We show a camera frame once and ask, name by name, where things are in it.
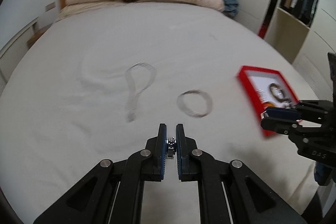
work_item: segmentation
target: blue clothing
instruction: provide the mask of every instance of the blue clothing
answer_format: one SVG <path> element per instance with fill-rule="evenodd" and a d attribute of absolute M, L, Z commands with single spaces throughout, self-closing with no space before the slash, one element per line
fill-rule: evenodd
<path fill-rule="evenodd" d="M 331 180 L 330 174 L 333 170 L 335 170 L 335 168 L 317 161 L 314 169 L 315 181 L 319 185 L 328 185 Z"/>
<path fill-rule="evenodd" d="M 225 14 L 228 17 L 234 18 L 238 14 L 238 7 L 239 7 L 238 0 L 223 0 L 223 1 L 225 5 L 223 14 Z"/>

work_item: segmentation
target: metal screw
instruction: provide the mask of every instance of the metal screw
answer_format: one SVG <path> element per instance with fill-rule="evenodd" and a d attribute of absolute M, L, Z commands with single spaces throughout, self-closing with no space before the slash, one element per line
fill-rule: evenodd
<path fill-rule="evenodd" d="M 100 166 L 101 166 L 101 167 L 109 167 L 110 164 L 111 164 L 111 162 L 110 162 L 109 160 L 102 160 L 102 161 L 100 162 Z"/>
<path fill-rule="evenodd" d="M 203 154 L 202 150 L 200 149 L 194 149 L 192 152 L 191 152 L 194 156 L 200 156 Z"/>
<path fill-rule="evenodd" d="M 176 153 L 177 145 L 174 137 L 166 139 L 166 159 L 174 159 Z"/>
<path fill-rule="evenodd" d="M 234 161 L 232 162 L 232 166 L 233 166 L 233 167 L 236 167 L 236 168 L 240 168 L 240 167 L 243 166 L 243 163 L 242 163 L 240 160 L 234 160 Z"/>
<path fill-rule="evenodd" d="M 144 157 L 148 157 L 151 154 L 151 151 L 148 149 L 141 150 L 140 155 Z"/>

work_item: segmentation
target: mattress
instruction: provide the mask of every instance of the mattress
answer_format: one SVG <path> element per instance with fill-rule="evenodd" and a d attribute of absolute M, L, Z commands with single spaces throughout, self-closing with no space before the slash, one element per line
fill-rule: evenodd
<path fill-rule="evenodd" d="M 156 69 L 127 120 L 125 72 Z M 33 223 L 102 159 L 127 159 L 177 123 L 215 159 L 242 160 L 297 212 L 317 189 L 314 162 L 286 136 L 264 139 L 236 74 L 242 65 L 280 70 L 302 100 L 316 99 L 271 46 L 220 12 L 188 4 L 137 3 L 73 15 L 53 24 L 14 70 L 0 97 L 0 185 L 24 223 Z M 132 69 L 137 90 L 149 72 Z M 182 112 L 177 97 L 201 89 L 209 115 Z M 204 100 L 187 95 L 202 112 Z M 146 182 L 142 223 L 199 223 L 196 182 L 180 182 L 167 160 L 162 182 Z"/>

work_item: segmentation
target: red picture frame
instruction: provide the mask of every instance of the red picture frame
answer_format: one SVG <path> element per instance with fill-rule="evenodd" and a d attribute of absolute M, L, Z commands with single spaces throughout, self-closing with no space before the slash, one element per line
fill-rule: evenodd
<path fill-rule="evenodd" d="M 296 94 L 293 92 L 288 82 L 285 80 L 283 75 L 278 70 L 272 70 L 272 69 L 266 69 L 266 68 L 260 68 L 260 67 L 252 67 L 252 66 L 242 66 L 237 77 L 241 85 L 243 86 L 247 96 L 249 97 L 250 102 L 252 103 L 254 107 L 258 121 L 261 121 L 261 113 L 264 112 L 264 107 L 263 107 L 262 102 L 259 99 L 258 93 L 256 92 L 256 88 L 253 86 L 253 84 L 249 80 L 249 77 L 247 75 L 248 71 L 258 71 L 258 72 L 271 73 L 271 74 L 277 75 L 284 83 L 285 89 L 290 93 L 291 97 L 294 98 L 295 104 L 298 103 Z M 265 137 L 268 137 L 274 134 L 273 131 L 269 131 L 269 130 L 262 129 L 262 132 Z"/>

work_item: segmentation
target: metal bracelet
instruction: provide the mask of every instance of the metal bracelet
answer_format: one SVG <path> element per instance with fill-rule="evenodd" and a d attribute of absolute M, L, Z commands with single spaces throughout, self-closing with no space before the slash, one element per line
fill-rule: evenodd
<path fill-rule="evenodd" d="M 188 108 L 185 105 L 185 102 L 183 101 L 183 96 L 186 95 L 186 94 L 199 94 L 199 95 L 201 95 L 207 103 L 206 112 L 202 114 L 202 113 L 195 112 L 195 111 L 191 110 L 190 108 Z M 183 111 L 185 114 L 187 114 L 191 117 L 195 117 L 195 118 L 202 118 L 202 117 L 208 115 L 212 111 L 212 105 L 213 105 L 213 103 L 212 103 L 212 99 L 211 99 L 210 95 L 207 94 L 206 92 L 202 91 L 202 90 L 189 90 L 189 91 L 186 91 L 186 92 L 180 94 L 177 97 L 178 108 L 181 111 Z"/>
<path fill-rule="evenodd" d="M 150 79 L 147 83 L 147 85 L 140 90 L 138 93 L 136 93 L 135 90 L 135 82 L 134 79 L 131 75 L 131 69 L 136 67 L 136 66 L 141 66 L 146 68 L 147 70 L 149 70 L 150 74 Z M 128 96 L 128 100 L 127 100 L 127 104 L 126 104 L 126 120 L 128 122 L 132 122 L 135 120 L 136 118 L 136 110 L 137 110 L 137 103 L 140 97 L 140 94 L 147 88 L 149 88 L 149 86 L 151 84 L 153 84 L 154 79 L 156 77 L 156 68 L 147 62 L 139 62 L 136 63 L 135 65 L 131 66 L 126 72 L 125 72 L 125 77 L 126 77 L 126 81 L 127 81 L 127 85 L 128 85 L 128 89 L 129 89 L 129 96 Z"/>

